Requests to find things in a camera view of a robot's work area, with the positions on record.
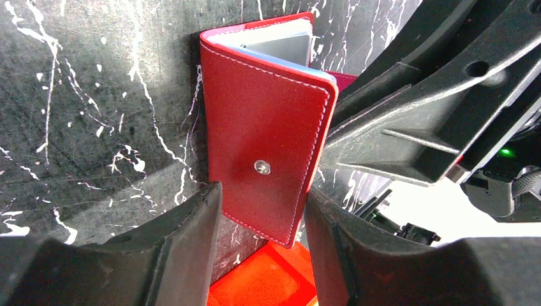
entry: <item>green led light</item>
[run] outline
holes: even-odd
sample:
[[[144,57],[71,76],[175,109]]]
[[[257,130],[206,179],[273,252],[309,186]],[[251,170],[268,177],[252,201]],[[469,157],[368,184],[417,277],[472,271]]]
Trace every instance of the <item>green led light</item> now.
[[[503,148],[503,149],[500,150],[500,155],[503,156],[503,157],[514,157],[515,156],[513,151],[511,151],[509,149],[506,149],[506,148]]]

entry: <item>white stitching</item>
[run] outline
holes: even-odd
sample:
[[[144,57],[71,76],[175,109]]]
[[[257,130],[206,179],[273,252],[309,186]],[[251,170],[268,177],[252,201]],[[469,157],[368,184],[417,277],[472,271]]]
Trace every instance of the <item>white stitching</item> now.
[[[293,227],[294,227],[294,224],[295,224],[295,218],[297,217],[297,207],[299,206],[299,201],[300,201],[300,195],[302,193],[302,186],[304,186],[304,184],[306,183],[306,178],[308,177],[308,170],[310,169],[310,166],[312,165],[312,158],[314,156],[314,152],[316,150],[316,145],[318,143],[318,137],[320,135],[320,132],[321,132],[321,128],[323,126],[323,118],[325,117],[325,113],[327,111],[327,106],[329,104],[329,99],[330,99],[330,94],[329,92],[324,89],[323,87],[319,87],[319,86],[315,86],[315,85],[312,85],[312,84],[308,84],[308,83],[304,83],[304,82],[301,82],[301,81],[297,81],[297,80],[294,80],[292,78],[288,78],[286,76],[283,76],[283,75],[279,75],[277,73],[274,73],[274,72],[271,72],[271,71],[267,71],[267,70],[264,70],[264,69],[261,69],[261,68],[257,68],[257,67],[254,67],[250,64],[246,64],[245,62],[240,62],[236,59],[232,59],[231,57],[228,57],[228,56],[225,56],[223,54],[220,54],[218,52],[215,52],[211,49],[209,49],[207,46],[205,46],[203,43],[201,43],[201,47],[207,49],[210,53],[213,53],[213,54],[216,54],[218,56],[221,56],[221,57],[224,57],[225,59],[229,59],[233,62],[238,62],[239,64],[241,65],[244,65],[244,66],[248,66],[250,68],[253,68],[255,70],[258,70],[258,71],[261,71],[261,72],[264,72],[264,73],[268,73],[268,74],[271,74],[271,75],[274,75],[276,77],[280,77],[280,78],[283,78],[285,80],[288,80],[288,81],[291,81],[291,82],[294,82],[294,83],[298,83],[298,84],[302,84],[302,85],[305,85],[305,86],[308,86],[308,87],[312,87],[312,88],[315,88],[315,89],[319,89],[321,91],[323,91],[325,93],[325,95],[327,96],[327,99],[325,99],[325,104],[323,106],[323,110],[322,110],[322,115],[320,117],[320,121],[318,123],[318,129],[317,129],[317,132],[316,132],[316,136],[315,136],[315,139],[314,139],[314,144],[312,145],[312,151],[310,153],[310,157],[309,157],[309,161],[308,161],[308,165],[306,166],[306,172],[304,173],[304,178],[302,179],[302,185],[300,186],[300,189],[299,189],[299,194],[297,195],[297,202],[295,203],[295,208],[294,208],[294,213],[293,213],[293,220],[291,221],[291,228],[289,230],[289,239],[286,241],[286,242],[280,242],[279,240],[276,240],[274,238],[271,238],[268,234],[265,234],[265,233],[262,233],[261,231],[258,231],[256,229],[254,229],[254,227],[232,217],[231,215],[229,215],[228,213],[226,212],[223,212],[227,217],[229,217],[230,219],[238,222],[238,223],[241,223],[242,225],[244,226],[247,226],[248,228],[252,229],[253,231],[256,231],[258,234],[261,234],[263,236],[265,236],[266,238],[268,239],[271,239],[272,241],[282,245],[282,246],[286,246],[287,244],[289,244],[291,242],[291,240],[293,239]]]
[[[284,24],[286,22],[289,22],[289,21],[294,21],[294,20],[299,20],[299,19],[304,19],[304,20],[308,20],[310,21],[310,18],[308,17],[302,17],[302,18],[298,18],[298,19],[291,19],[291,20],[286,20],[286,21],[282,21],[282,22],[276,22],[275,24],[265,24],[265,25],[261,25],[259,27],[253,27],[251,29],[239,29],[239,30],[233,30],[233,31],[227,31],[227,32],[222,32],[222,33],[217,33],[217,34],[214,34],[214,35],[210,35],[208,38],[206,38],[207,40],[215,37],[215,36],[220,36],[220,35],[224,35],[224,34],[230,34],[230,33],[237,33],[237,32],[242,32],[242,31],[252,31],[252,30],[255,30],[255,29],[261,29],[263,27],[270,27],[270,26],[275,26],[277,24]]]

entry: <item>red leather wallet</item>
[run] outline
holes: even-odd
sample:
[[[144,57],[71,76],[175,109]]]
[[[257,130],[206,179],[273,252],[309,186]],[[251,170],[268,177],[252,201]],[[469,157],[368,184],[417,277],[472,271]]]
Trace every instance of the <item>red leather wallet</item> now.
[[[295,241],[337,85],[209,38],[299,18],[313,24],[311,13],[300,13],[200,35],[209,178],[223,184],[227,217],[284,247]],[[345,79],[339,80],[341,87],[351,78]],[[263,169],[258,172],[255,165]],[[260,174],[269,168],[268,175]]]

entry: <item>wallet snap button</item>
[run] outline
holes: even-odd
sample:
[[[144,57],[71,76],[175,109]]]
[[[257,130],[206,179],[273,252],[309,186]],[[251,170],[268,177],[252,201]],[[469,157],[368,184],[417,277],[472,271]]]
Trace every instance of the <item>wallet snap button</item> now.
[[[271,174],[271,166],[266,161],[255,161],[254,169],[261,175]]]

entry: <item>orange-red surface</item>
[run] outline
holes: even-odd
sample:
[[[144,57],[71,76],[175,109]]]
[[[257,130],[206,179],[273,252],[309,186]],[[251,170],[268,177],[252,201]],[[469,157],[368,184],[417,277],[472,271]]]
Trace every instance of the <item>orange-red surface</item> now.
[[[211,286],[207,306],[314,306],[310,253],[269,243]]]

